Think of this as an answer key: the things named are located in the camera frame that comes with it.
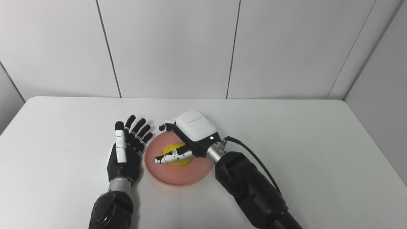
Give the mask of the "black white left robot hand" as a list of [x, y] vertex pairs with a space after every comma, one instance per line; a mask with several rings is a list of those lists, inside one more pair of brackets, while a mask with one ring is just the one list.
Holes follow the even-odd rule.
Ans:
[[107, 163], [108, 180], [126, 178], [131, 184], [138, 180], [141, 173], [141, 157], [153, 133], [146, 119], [138, 121], [131, 115], [126, 123], [115, 123], [115, 143], [111, 147]]

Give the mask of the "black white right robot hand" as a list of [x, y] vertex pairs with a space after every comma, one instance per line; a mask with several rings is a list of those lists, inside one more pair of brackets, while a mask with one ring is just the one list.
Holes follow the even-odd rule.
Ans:
[[154, 158], [154, 163], [172, 163], [192, 156], [208, 158], [217, 162], [225, 154], [219, 149], [222, 139], [216, 127], [199, 110], [182, 113], [177, 118], [167, 119], [159, 131], [174, 132], [184, 143], [175, 150]]

